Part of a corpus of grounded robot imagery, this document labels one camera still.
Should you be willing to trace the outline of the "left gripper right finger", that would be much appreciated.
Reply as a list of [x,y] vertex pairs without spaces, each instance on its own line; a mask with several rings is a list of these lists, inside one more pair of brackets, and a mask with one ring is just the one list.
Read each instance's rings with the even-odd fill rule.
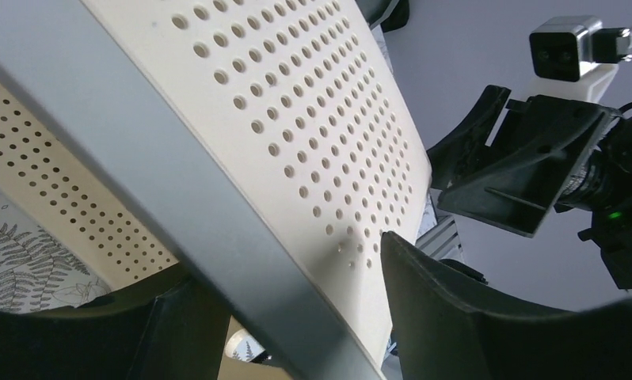
[[632,379],[632,298],[581,312],[529,302],[393,232],[380,258],[406,379]]

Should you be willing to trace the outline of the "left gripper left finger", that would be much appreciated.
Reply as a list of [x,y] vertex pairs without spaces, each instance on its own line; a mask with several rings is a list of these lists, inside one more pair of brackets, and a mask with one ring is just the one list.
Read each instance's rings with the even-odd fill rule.
[[215,379],[229,321],[185,272],[78,308],[0,312],[0,379]]

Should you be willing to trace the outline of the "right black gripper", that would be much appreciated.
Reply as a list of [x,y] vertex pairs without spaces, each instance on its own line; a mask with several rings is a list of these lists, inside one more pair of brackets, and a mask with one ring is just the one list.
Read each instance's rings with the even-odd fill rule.
[[531,238],[615,111],[488,85],[463,120],[426,150],[441,208]]

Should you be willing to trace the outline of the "cream perforated plastic basket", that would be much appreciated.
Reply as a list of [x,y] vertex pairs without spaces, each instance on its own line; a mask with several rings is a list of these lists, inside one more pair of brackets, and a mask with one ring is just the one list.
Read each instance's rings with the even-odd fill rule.
[[296,379],[380,379],[431,166],[354,1],[0,1],[0,189],[110,287],[184,265]]

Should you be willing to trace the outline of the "floral patterned table mat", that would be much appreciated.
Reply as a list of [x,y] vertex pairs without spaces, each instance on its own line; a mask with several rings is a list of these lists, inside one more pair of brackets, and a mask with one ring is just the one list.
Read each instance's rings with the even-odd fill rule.
[[108,285],[0,192],[0,311],[83,306]]

